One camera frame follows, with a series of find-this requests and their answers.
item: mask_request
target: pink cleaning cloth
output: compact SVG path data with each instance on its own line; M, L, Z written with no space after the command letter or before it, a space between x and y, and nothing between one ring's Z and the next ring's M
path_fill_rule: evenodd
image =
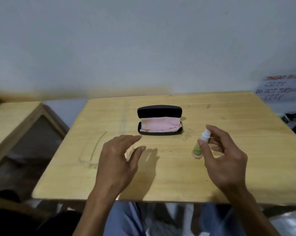
M175 132L182 127L180 118L160 117L142 118L141 129L144 132Z

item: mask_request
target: wooden table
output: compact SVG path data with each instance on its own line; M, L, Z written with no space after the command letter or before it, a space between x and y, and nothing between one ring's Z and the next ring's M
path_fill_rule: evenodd
M61 137L65 137L66 132L41 102L0 105L0 161L41 116L51 123Z
M139 107L182 107L184 133L143 136L146 145L133 181L119 199L226 202L210 181L204 160L191 151L205 124L228 131L248 154L247 186L261 203L296 204L296 135L251 92L91 99L37 184L34 198L87 199L103 143L138 134Z

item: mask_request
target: spray bottle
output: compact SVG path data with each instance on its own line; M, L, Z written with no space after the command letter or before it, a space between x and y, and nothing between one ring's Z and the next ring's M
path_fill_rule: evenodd
M206 143L208 143L209 138L210 138L210 134L211 134L211 132L209 130L205 129L205 131L202 133L202 135L199 137L199 139L204 140ZM200 159L203 156L198 143L196 143L196 145L192 151L192 156L196 159Z

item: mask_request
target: green label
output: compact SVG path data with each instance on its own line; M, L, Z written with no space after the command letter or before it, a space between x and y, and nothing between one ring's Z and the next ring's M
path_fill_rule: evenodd
M199 145L198 143L196 144L196 146L194 147L193 149L193 153L197 156L200 156L201 155L201 150L199 149Z

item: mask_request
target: left hand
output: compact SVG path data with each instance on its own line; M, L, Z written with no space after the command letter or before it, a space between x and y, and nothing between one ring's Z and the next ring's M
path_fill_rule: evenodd
M121 135L104 143L93 190L97 197L115 200L130 184L137 171L138 160L146 147L136 148L129 161L125 158L125 153L140 139L141 136Z

